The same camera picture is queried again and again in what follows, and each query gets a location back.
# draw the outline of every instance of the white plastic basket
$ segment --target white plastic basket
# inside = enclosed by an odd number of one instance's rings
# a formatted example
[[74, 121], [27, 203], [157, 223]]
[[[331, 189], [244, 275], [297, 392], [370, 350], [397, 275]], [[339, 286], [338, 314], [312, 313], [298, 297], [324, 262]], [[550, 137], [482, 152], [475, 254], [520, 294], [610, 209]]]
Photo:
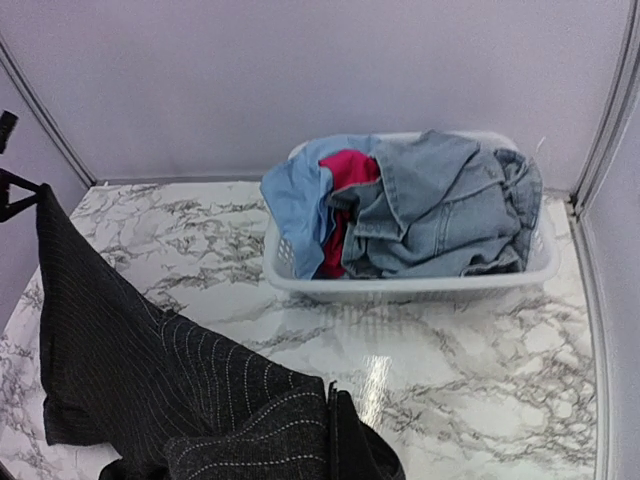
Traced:
[[[493, 148], [517, 147], [510, 139], [491, 132], [454, 132], [478, 140]], [[381, 134], [394, 141], [413, 141], [420, 133]], [[305, 144], [293, 149], [297, 154]], [[496, 297], [506, 290], [543, 283], [552, 278], [560, 266], [553, 224], [544, 205], [538, 227], [533, 234], [527, 269], [522, 273], [475, 277], [410, 278], [387, 280], [299, 280], [293, 274], [293, 251], [269, 220], [265, 236], [263, 268], [267, 281], [275, 288], [307, 295], [320, 302], [359, 303], [369, 301], [468, 301]]]

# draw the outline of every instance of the folded clothes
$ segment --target folded clothes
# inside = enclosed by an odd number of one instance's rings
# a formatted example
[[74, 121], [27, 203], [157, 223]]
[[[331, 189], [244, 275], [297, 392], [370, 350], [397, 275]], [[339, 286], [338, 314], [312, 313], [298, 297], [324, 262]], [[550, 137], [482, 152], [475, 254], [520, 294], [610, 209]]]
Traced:
[[324, 260], [322, 245], [334, 225], [325, 203], [332, 189], [331, 171], [318, 162], [342, 150], [369, 154], [380, 142], [374, 135], [335, 135], [309, 142], [298, 154], [275, 166], [260, 190], [280, 234], [291, 243], [294, 273], [310, 279]]
[[446, 277], [523, 271], [542, 181], [521, 154], [428, 132], [371, 152], [375, 183], [333, 192], [355, 211], [342, 251], [354, 278]]
[[47, 443], [109, 442], [101, 480], [402, 480], [347, 392], [145, 299], [38, 193]]
[[[334, 191], [353, 185], [372, 183], [380, 178], [380, 169], [375, 160], [357, 150], [343, 150], [321, 160], [319, 165], [331, 170]], [[351, 220], [351, 212], [336, 210], [334, 219], [335, 229], [324, 245], [324, 262], [319, 270], [325, 278], [340, 278], [346, 272], [341, 263], [342, 245], [347, 224]]]

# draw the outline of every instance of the pink cloth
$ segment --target pink cloth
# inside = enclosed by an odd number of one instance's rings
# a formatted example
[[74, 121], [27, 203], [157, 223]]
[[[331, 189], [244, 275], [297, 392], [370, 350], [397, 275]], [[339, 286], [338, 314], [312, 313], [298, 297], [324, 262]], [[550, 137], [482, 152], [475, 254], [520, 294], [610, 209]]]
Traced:
[[[318, 164], [331, 170], [334, 191], [355, 184], [372, 183], [380, 178], [380, 169], [376, 161], [357, 150], [342, 150]], [[350, 220], [349, 211], [335, 210], [336, 228], [324, 245], [324, 262], [319, 269], [329, 278], [340, 278], [345, 273], [342, 268], [342, 247]]]

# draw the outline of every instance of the white marble countertop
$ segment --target white marble countertop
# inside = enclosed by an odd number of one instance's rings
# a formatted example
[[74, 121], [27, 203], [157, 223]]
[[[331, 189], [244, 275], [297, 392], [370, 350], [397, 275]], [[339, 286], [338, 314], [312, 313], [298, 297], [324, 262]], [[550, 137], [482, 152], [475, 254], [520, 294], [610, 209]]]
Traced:
[[[409, 479], [591, 480], [595, 373], [564, 206], [546, 199], [559, 274], [501, 299], [344, 306], [262, 275], [255, 183], [93, 188], [72, 218], [143, 294], [289, 368], [337, 379]], [[46, 445], [34, 275], [0, 339], [0, 460], [17, 478], [91, 479], [109, 446]]]

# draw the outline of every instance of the gray marble vein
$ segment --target gray marble vein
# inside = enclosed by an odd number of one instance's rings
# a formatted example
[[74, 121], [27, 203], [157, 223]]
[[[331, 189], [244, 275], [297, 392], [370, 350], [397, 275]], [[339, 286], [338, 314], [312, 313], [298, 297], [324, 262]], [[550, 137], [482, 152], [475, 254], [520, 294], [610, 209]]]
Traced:
[[[255, 183], [96, 187], [72, 218], [163, 308], [337, 379], [409, 478], [590, 480], [597, 418], [586, 302], [564, 206], [545, 204], [559, 274], [472, 303], [319, 304], [273, 290]], [[0, 337], [0, 459], [17, 478], [95, 479], [113, 449], [44, 440], [42, 299], [36, 272]]]

